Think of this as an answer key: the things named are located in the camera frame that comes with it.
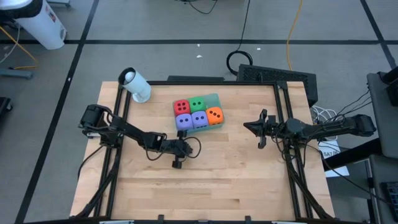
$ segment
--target white cable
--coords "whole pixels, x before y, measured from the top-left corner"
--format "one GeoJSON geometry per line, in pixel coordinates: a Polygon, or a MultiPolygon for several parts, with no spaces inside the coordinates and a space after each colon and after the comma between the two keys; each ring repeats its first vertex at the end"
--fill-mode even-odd
{"type": "MultiPolygon", "coordinates": [[[[21,33],[21,25],[18,24],[17,43],[18,43],[18,41],[19,41],[19,34],[20,34],[20,33],[21,33]]],[[[4,58],[0,61],[0,64],[1,64],[3,61],[5,61],[5,60],[8,58],[8,56],[10,56],[10,54],[12,53],[12,51],[15,49],[16,46],[17,46],[17,44],[15,43],[14,46],[12,46],[12,49],[10,50],[10,52],[8,52],[8,53],[6,54],[6,56],[4,56],[4,58]]]]}
{"type": "MultiPolygon", "coordinates": [[[[334,118],[335,116],[337,116],[336,111],[334,111],[334,110],[332,110],[332,109],[324,109],[324,108],[322,108],[322,107],[320,107],[320,106],[315,106],[315,105],[312,106],[311,109],[312,109],[313,112],[317,115],[315,118],[312,119],[312,121],[313,121],[314,123],[318,123],[318,121],[322,121],[320,118],[323,118],[323,119],[324,119],[323,122],[325,122],[325,121],[329,120],[330,118],[334,118]]],[[[326,139],[327,139],[328,141],[336,141],[337,138],[338,138],[338,137],[335,136],[334,139],[332,139],[332,138],[326,138],[326,139]]]]}

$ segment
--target die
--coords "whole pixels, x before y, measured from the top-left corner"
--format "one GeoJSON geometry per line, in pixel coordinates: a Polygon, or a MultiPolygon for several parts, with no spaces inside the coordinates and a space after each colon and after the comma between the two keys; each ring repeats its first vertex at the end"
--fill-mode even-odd
{"type": "Polygon", "coordinates": [[[178,100],[174,102],[174,114],[178,116],[184,113],[190,113],[188,100],[178,100]]]}
{"type": "Polygon", "coordinates": [[[209,125],[206,112],[196,111],[192,114],[193,128],[203,128],[209,125]]]}
{"type": "Polygon", "coordinates": [[[219,107],[212,107],[206,110],[209,125],[221,124],[224,121],[223,111],[219,107]]]}
{"type": "Polygon", "coordinates": [[[205,111],[206,110],[206,105],[205,105],[205,99],[201,96],[189,98],[189,107],[191,108],[191,113],[194,113],[196,111],[205,111]]]}
{"type": "Polygon", "coordinates": [[[180,114],[175,118],[175,124],[179,131],[193,129],[192,117],[190,114],[180,114]]]}

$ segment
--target orange die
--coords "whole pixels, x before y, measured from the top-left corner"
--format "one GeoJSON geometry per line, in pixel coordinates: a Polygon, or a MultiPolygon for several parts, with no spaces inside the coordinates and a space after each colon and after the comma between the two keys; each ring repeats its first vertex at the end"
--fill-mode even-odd
{"type": "Polygon", "coordinates": [[[209,125],[221,124],[224,121],[223,111],[219,107],[212,107],[206,110],[209,125]]]}

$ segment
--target black metal frame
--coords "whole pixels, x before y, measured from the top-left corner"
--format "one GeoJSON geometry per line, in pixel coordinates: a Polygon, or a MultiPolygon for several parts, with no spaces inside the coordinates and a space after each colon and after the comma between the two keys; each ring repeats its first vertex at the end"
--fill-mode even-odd
{"type": "MultiPolygon", "coordinates": [[[[285,98],[285,104],[287,108],[287,114],[289,118],[293,118],[293,111],[292,111],[292,105],[290,103],[290,97],[289,97],[289,91],[287,88],[287,82],[229,82],[229,81],[223,81],[223,82],[208,82],[208,81],[202,81],[202,82],[191,82],[191,81],[182,81],[182,82],[168,82],[168,81],[149,81],[150,85],[265,85],[265,86],[273,86],[274,87],[274,94],[275,94],[275,103],[277,107],[277,114],[279,121],[281,123],[284,122],[284,115],[282,111],[282,103],[280,100],[280,94],[279,94],[279,89],[281,88],[284,93],[284,98],[285,98]]],[[[116,102],[114,106],[114,113],[118,114],[119,109],[120,109],[120,103],[121,103],[121,97],[122,97],[122,92],[123,88],[121,86],[118,86],[118,93],[116,95],[116,102]]],[[[126,94],[126,100],[124,102],[124,110],[123,110],[123,118],[127,119],[127,114],[129,110],[129,105],[130,105],[130,99],[131,99],[131,94],[128,92],[126,94]]],[[[117,147],[116,149],[116,156],[121,155],[122,151],[122,145],[120,147],[117,147]]],[[[102,173],[101,173],[101,178],[99,184],[103,184],[104,180],[107,176],[108,169],[109,169],[109,164],[110,164],[110,159],[111,159],[111,151],[112,149],[106,149],[105,157],[104,157],[104,163],[103,163],[103,168],[102,168],[102,173]]],[[[299,155],[299,159],[297,159],[297,169],[298,169],[298,174],[300,178],[304,181],[305,184],[305,174],[304,174],[304,169],[303,169],[303,163],[301,160],[301,155],[300,155],[300,149],[295,148],[295,153],[299,155]]],[[[116,164],[117,170],[119,169],[120,165],[120,160],[118,160],[118,163],[116,164]]],[[[289,161],[287,162],[287,168],[289,169],[289,166],[292,166],[292,162],[289,161]]],[[[91,223],[99,223],[102,221],[111,221],[111,215],[112,215],[112,209],[113,209],[113,203],[114,203],[114,196],[115,196],[115,190],[116,190],[116,182],[118,179],[118,172],[116,172],[116,175],[111,181],[111,187],[109,190],[109,198],[108,198],[108,203],[106,207],[106,215],[105,216],[100,216],[101,213],[101,206],[102,206],[102,200],[99,200],[99,202],[96,204],[95,211],[93,214],[93,217],[71,217],[71,219],[68,220],[52,220],[52,221],[44,221],[44,222],[34,222],[30,224],[53,224],[53,223],[84,223],[84,224],[91,224],[91,223]]],[[[295,214],[295,221],[296,222],[306,222],[306,223],[355,223],[355,222],[344,222],[344,221],[339,221],[339,220],[326,220],[326,219],[314,219],[313,214],[312,214],[312,208],[308,202],[308,200],[304,197],[304,203],[305,203],[305,210],[307,214],[307,218],[301,217],[300,213],[300,204],[297,196],[297,188],[296,188],[296,183],[294,180],[289,176],[289,184],[290,184],[290,193],[292,196],[292,204],[294,208],[294,214],[295,214]]],[[[191,224],[202,224],[202,223],[207,223],[207,224],[251,224],[251,223],[272,223],[271,221],[251,221],[250,216],[245,217],[245,221],[199,221],[199,220],[164,220],[163,215],[159,215],[158,220],[134,220],[135,224],[186,224],[186,223],[191,223],[191,224]]]]}

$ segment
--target purple die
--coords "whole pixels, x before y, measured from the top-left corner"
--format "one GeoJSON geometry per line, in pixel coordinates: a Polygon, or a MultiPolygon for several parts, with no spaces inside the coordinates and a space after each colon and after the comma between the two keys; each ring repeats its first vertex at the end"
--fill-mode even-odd
{"type": "Polygon", "coordinates": [[[203,128],[209,125],[209,121],[207,120],[206,112],[204,111],[196,111],[192,114],[192,121],[194,128],[203,128]]]}
{"type": "Polygon", "coordinates": [[[192,117],[190,114],[180,114],[175,118],[175,124],[179,131],[193,129],[192,117]]]}

